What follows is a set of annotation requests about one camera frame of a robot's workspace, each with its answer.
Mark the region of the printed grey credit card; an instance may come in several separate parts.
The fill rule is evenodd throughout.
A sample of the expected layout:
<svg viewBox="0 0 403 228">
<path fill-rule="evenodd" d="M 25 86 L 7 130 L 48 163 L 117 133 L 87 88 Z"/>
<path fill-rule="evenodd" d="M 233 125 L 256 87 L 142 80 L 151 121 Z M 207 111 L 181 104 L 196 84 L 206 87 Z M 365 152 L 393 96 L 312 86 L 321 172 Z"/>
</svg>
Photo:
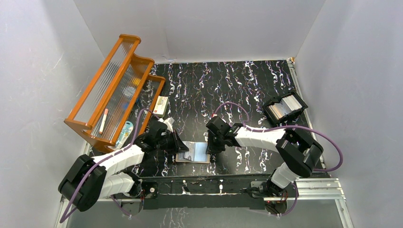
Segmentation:
<svg viewBox="0 0 403 228">
<path fill-rule="evenodd" d="M 180 162 L 193 162 L 195 142 L 185 141 L 184 144 L 189 148 L 189 151 L 178 153 L 176 159 Z"/>
</svg>

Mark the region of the beige leather card holder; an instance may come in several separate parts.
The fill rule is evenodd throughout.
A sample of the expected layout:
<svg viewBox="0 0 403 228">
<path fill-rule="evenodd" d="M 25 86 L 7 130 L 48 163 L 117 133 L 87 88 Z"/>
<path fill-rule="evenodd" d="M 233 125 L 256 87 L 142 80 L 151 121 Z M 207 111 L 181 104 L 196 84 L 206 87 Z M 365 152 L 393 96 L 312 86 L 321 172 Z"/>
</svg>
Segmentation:
<svg viewBox="0 0 403 228">
<path fill-rule="evenodd" d="M 175 156 L 176 162 L 210 163 L 210 155 L 207 154 L 207 142 L 183 142 L 189 148 L 187 152 L 179 152 Z"/>
</svg>

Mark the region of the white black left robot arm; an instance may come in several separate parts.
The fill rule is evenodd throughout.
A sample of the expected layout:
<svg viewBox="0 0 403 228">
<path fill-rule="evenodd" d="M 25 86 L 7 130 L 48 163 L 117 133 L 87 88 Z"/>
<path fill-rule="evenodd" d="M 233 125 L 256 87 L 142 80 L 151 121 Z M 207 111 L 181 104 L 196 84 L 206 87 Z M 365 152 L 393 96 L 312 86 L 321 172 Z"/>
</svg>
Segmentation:
<svg viewBox="0 0 403 228">
<path fill-rule="evenodd" d="M 90 209 L 99 198 L 116 194 L 138 197 L 143 191 L 142 181 L 126 168 L 140 164 L 146 154 L 157 150 L 174 154 L 189 151 L 171 120 L 152 121 L 147 132 L 115 152 L 79 156 L 59 184 L 59 193 L 81 212 Z"/>
</svg>

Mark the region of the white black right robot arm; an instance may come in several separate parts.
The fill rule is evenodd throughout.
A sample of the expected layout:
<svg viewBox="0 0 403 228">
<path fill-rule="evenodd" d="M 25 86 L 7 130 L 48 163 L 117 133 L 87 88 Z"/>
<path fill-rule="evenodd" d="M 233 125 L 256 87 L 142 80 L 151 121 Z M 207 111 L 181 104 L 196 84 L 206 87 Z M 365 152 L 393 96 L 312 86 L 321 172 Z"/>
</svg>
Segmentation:
<svg viewBox="0 0 403 228">
<path fill-rule="evenodd" d="M 207 123 L 207 153 L 216 154 L 226 146 L 258 147 L 278 152 L 283 163 L 275 169 L 266 184 L 268 192 L 281 196 L 287 186 L 298 178 L 308 178 L 323 153 L 323 147 L 303 126 L 283 126 L 270 129 L 252 129 L 240 123 L 229 125 L 214 116 Z"/>
</svg>

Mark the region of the black card storage box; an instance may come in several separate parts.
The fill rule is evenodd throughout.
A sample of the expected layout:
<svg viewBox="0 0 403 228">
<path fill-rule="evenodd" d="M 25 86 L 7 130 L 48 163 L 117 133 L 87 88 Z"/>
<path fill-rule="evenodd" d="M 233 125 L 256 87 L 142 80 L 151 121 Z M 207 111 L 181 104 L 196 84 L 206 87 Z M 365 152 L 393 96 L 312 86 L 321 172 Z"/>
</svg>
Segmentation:
<svg viewBox="0 0 403 228">
<path fill-rule="evenodd" d="M 296 91 L 272 97 L 264 103 L 262 110 L 268 121 L 275 126 L 299 117 L 308 105 Z"/>
</svg>

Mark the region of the cream box with red label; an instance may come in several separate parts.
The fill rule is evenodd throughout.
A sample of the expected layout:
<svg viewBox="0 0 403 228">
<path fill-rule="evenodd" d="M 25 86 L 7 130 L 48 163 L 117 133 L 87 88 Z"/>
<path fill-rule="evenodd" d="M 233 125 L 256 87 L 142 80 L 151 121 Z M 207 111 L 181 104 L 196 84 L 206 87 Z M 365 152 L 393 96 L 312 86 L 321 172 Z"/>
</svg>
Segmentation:
<svg viewBox="0 0 403 228">
<path fill-rule="evenodd" d="M 158 96 L 156 104 L 154 106 L 153 114 L 155 114 L 160 118 L 164 117 L 168 107 L 168 103 L 169 103 L 168 97 Z"/>
</svg>

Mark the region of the teal item in blister pack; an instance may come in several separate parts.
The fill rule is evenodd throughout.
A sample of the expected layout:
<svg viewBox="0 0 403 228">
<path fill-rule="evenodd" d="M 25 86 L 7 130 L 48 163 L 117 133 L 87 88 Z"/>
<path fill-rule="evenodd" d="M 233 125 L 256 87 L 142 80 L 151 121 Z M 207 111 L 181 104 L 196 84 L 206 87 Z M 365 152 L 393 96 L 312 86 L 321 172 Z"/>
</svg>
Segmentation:
<svg viewBox="0 0 403 228">
<path fill-rule="evenodd" d="M 134 125 L 130 121 L 126 121 L 116 141 L 114 150 L 119 150 L 123 147 L 124 143 L 132 133 L 133 129 Z"/>
</svg>

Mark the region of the orange wooden shelf rack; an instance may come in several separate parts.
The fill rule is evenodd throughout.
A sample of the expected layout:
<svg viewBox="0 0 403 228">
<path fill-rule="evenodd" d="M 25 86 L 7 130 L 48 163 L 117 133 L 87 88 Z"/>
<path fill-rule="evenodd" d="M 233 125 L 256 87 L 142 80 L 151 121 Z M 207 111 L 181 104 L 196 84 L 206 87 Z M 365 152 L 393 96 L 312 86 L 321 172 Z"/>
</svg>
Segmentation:
<svg viewBox="0 0 403 228">
<path fill-rule="evenodd" d="M 144 91 L 145 83 L 159 84 L 155 94 L 151 96 L 150 109 L 154 109 L 164 87 L 164 77 L 151 75 L 154 60 L 135 53 L 140 43 L 138 36 L 119 36 L 77 104 L 64 120 L 66 125 L 99 152 L 112 152 L 136 99 L 140 98 L 141 92 Z M 132 84 L 134 78 L 141 79 L 138 86 Z M 129 108 L 123 110 L 122 104 L 127 101 L 130 101 Z M 99 134 L 106 108 L 108 114 L 104 131 Z"/>
</svg>

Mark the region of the white marker pen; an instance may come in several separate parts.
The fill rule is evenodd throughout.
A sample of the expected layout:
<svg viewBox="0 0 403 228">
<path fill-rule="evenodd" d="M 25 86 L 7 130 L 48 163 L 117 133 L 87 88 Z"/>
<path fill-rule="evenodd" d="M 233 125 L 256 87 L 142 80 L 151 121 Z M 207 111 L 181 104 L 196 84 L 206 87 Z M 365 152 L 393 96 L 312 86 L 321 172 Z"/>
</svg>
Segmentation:
<svg viewBox="0 0 403 228">
<path fill-rule="evenodd" d="M 106 108 L 104 110 L 102 119 L 101 119 L 101 124 L 100 124 L 100 128 L 99 128 L 99 134 L 102 134 L 104 131 L 104 127 L 105 127 L 105 123 L 106 123 L 106 118 L 107 118 L 107 114 L 108 114 L 108 109 Z"/>
</svg>

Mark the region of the yellow item on shelf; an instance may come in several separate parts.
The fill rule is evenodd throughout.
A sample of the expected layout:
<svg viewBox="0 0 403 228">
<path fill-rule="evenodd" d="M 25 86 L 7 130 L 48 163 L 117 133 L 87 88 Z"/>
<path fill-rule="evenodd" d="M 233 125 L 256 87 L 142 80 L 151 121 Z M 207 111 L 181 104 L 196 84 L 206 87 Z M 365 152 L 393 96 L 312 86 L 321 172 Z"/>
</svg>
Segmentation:
<svg viewBox="0 0 403 228">
<path fill-rule="evenodd" d="M 141 81 L 140 78 L 134 78 L 134 79 L 132 80 L 132 84 L 135 85 L 135 86 L 138 86 L 138 85 L 140 84 L 140 81 Z"/>
</svg>

